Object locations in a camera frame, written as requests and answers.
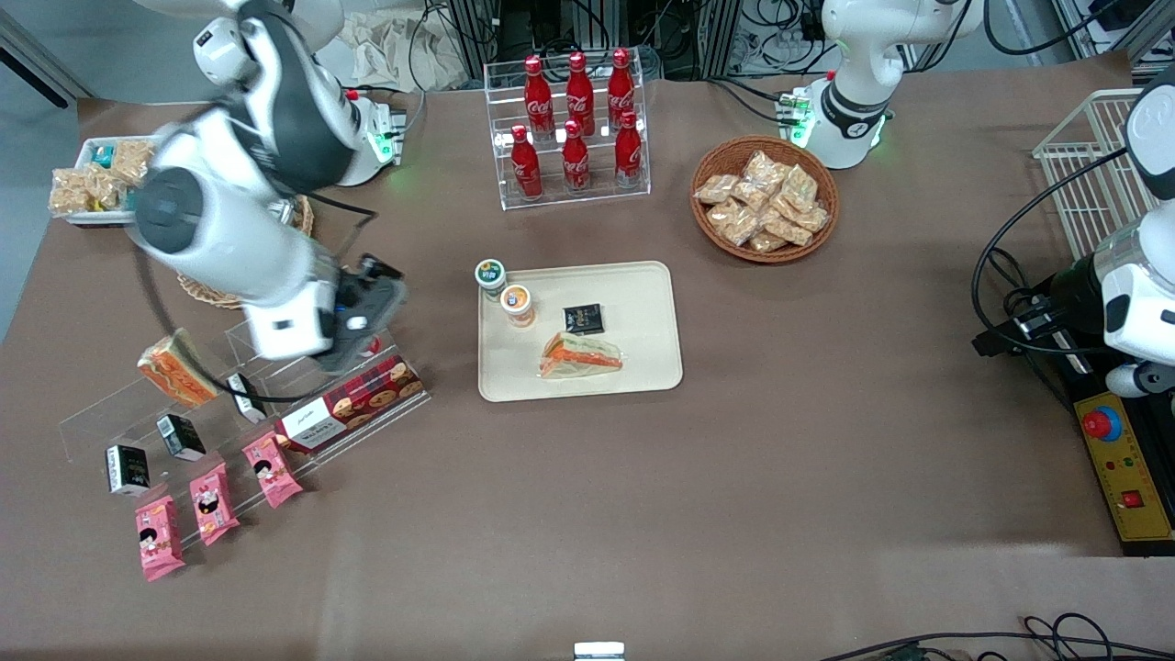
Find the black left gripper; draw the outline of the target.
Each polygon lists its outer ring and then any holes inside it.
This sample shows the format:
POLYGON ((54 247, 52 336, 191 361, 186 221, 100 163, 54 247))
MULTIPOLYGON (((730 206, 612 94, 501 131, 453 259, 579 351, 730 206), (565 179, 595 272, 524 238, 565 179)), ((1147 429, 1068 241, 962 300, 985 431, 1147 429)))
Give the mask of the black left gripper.
POLYGON ((1063 352, 1104 355, 1102 289, 1092 256, 1077 259, 1035 286, 1010 294, 1010 335, 985 330, 972 339, 981 357, 1063 352))

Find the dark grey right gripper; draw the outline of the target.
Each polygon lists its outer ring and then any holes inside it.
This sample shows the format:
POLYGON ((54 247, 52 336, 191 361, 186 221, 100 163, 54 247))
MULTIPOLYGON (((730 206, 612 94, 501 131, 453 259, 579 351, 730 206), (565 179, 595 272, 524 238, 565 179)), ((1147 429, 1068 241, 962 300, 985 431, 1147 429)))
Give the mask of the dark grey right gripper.
POLYGON ((320 371, 340 375, 358 363, 358 355, 407 301, 403 277, 376 256, 362 256, 356 274, 341 276, 333 305, 318 313, 320 330, 330 342, 327 350, 316 353, 320 371))

